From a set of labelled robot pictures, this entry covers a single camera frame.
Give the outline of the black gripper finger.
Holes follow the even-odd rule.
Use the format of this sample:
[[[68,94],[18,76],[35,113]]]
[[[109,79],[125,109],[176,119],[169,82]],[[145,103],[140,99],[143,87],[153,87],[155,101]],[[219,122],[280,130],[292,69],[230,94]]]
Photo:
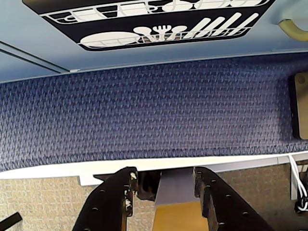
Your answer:
[[[272,231],[273,228],[228,183],[206,167],[193,169],[194,195],[210,231]]]
[[[125,167],[112,174],[89,194],[73,230],[127,230],[127,218],[133,214],[133,194],[137,191],[135,167]]]

